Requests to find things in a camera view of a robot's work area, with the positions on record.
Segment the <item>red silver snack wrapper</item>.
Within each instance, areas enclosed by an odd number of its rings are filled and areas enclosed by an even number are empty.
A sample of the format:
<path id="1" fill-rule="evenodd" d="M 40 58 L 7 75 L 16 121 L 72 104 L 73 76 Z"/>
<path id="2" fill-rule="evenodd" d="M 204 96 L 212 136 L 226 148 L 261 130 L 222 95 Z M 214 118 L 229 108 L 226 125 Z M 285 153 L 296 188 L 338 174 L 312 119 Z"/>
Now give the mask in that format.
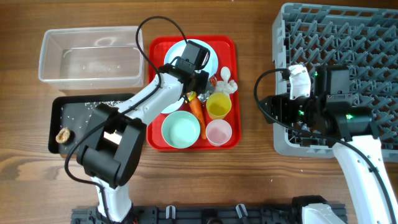
<path id="1" fill-rule="evenodd" d="M 214 92 L 215 87 L 216 87 L 216 83 L 217 83 L 217 78 L 216 75 L 211 76 L 207 83 L 206 83 L 206 88 L 205 91 L 203 93 L 200 93 L 198 95 L 198 99 L 204 103 L 209 97 L 210 95 Z"/>

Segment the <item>yellow plastic cup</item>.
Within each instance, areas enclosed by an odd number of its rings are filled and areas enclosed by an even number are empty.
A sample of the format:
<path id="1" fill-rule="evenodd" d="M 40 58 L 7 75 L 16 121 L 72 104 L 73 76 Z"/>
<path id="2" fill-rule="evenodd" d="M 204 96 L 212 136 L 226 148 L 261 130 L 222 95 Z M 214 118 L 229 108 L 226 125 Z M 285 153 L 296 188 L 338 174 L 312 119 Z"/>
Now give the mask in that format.
<path id="1" fill-rule="evenodd" d="M 214 93 L 206 101 L 206 110 L 211 119 L 223 119 L 231 108 L 232 102 L 224 93 Z"/>

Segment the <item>light blue bowl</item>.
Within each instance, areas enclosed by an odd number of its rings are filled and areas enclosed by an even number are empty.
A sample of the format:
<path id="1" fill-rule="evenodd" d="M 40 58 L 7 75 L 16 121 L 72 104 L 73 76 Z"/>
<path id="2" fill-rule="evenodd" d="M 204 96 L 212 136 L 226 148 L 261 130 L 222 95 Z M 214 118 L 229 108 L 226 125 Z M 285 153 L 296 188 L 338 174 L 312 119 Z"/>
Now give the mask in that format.
<path id="1" fill-rule="evenodd" d="M 166 107 L 164 110 L 162 110 L 162 114 L 170 114 L 173 113 L 174 111 L 177 111 L 181 108 L 181 106 L 184 104 L 184 98 L 179 99 L 175 103 L 169 105 Z"/>

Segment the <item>white tissue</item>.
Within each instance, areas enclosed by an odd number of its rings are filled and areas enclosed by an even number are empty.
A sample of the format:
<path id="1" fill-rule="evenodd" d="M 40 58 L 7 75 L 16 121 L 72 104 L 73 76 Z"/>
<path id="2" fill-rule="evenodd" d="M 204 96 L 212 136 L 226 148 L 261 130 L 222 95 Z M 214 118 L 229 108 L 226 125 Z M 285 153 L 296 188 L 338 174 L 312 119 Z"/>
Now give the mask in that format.
<path id="1" fill-rule="evenodd" d="M 234 80 L 231 80 L 229 82 L 217 81 L 214 92 L 215 93 L 220 92 L 224 93 L 225 95 L 230 95 L 236 92 L 237 90 L 238 90 L 238 85 Z"/>

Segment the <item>pile of white rice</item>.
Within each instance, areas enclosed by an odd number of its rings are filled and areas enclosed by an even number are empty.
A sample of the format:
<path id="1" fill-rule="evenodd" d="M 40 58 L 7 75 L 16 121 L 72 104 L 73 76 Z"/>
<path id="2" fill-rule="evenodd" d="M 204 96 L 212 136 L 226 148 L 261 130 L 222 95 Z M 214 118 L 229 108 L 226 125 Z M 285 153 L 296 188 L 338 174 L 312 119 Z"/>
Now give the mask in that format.
<path id="1" fill-rule="evenodd" d="M 93 110 L 100 104 L 114 107 L 121 101 L 92 101 L 83 103 L 67 103 L 62 106 L 62 115 L 60 116 L 61 125 L 63 127 L 71 127 L 87 125 Z"/>

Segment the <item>brown round food piece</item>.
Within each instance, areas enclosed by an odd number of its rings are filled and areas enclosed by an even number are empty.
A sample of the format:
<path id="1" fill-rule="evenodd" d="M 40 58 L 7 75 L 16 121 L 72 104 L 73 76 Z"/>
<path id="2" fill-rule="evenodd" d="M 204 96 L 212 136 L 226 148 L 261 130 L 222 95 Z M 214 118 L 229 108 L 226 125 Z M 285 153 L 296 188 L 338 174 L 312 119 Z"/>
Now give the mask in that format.
<path id="1" fill-rule="evenodd" d="M 71 136 L 71 131 L 68 128 L 62 128 L 55 137 L 55 140 L 59 144 L 65 144 L 68 142 Z"/>

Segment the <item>yellow snack wrapper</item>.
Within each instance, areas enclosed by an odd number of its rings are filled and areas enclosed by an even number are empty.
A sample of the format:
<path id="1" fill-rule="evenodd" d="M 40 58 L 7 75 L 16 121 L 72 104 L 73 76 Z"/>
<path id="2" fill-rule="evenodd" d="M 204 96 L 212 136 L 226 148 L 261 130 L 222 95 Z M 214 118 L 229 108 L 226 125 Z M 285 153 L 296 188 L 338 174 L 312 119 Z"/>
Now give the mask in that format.
<path id="1" fill-rule="evenodd" d="M 195 97 L 197 96 L 197 93 L 195 91 L 191 91 L 186 94 L 185 102 L 189 103 L 191 102 Z"/>

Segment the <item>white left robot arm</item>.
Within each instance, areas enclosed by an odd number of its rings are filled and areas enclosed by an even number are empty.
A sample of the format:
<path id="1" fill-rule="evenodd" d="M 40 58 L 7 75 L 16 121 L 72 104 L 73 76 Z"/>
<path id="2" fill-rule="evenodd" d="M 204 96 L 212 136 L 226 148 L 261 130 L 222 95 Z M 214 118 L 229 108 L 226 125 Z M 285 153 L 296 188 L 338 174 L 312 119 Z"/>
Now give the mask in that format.
<path id="1" fill-rule="evenodd" d="M 96 186 L 99 205 L 94 215 L 102 223 L 132 223 L 127 182 L 135 172 L 146 139 L 146 128 L 169 105 L 194 91 L 203 93 L 209 74 L 197 68 L 166 64 L 138 94 L 111 107 L 99 104 L 83 137 L 72 151 Z"/>

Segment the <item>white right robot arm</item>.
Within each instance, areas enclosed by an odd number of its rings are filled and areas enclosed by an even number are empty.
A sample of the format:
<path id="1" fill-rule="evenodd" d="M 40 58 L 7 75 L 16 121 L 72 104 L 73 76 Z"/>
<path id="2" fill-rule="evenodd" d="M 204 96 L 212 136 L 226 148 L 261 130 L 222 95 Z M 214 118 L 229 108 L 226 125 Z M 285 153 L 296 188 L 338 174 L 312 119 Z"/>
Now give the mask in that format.
<path id="1" fill-rule="evenodd" d="M 397 199 L 388 178 L 376 122 L 367 107 L 353 107 L 347 95 L 255 99 L 268 123 L 291 129 L 303 122 L 312 136 L 327 140 L 348 184 L 360 223 L 397 223 Z"/>

